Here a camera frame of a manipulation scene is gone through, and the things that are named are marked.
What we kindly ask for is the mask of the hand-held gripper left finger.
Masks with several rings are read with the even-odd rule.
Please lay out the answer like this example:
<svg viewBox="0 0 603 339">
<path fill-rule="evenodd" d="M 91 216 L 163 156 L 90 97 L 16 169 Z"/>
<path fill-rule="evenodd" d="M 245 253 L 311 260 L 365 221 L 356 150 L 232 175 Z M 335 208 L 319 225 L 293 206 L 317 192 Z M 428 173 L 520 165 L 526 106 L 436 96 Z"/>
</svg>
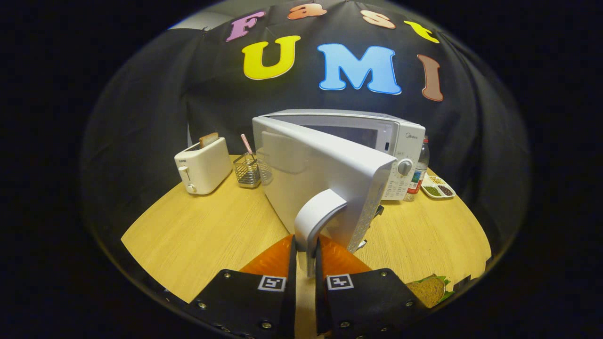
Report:
<svg viewBox="0 0 603 339">
<path fill-rule="evenodd" d="M 243 268 L 220 270 L 189 303 L 188 313 L 239 339 L 293 339 L 296 267 L 290 234 Z"/>
</svg>

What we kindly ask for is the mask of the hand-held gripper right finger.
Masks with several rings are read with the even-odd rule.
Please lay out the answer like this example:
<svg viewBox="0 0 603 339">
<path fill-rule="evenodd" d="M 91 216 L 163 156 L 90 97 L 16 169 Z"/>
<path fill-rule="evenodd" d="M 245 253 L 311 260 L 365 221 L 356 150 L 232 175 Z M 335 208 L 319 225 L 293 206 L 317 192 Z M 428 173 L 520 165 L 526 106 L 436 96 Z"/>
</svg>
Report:
<svg viewBox="0 0 603 339">
<path fill-rule="evenodd" d="M 430 309 L 389 268 L 326 274 L 315 252 L 315 318 L 326 339 L 401 339 Z"/>
</svg>

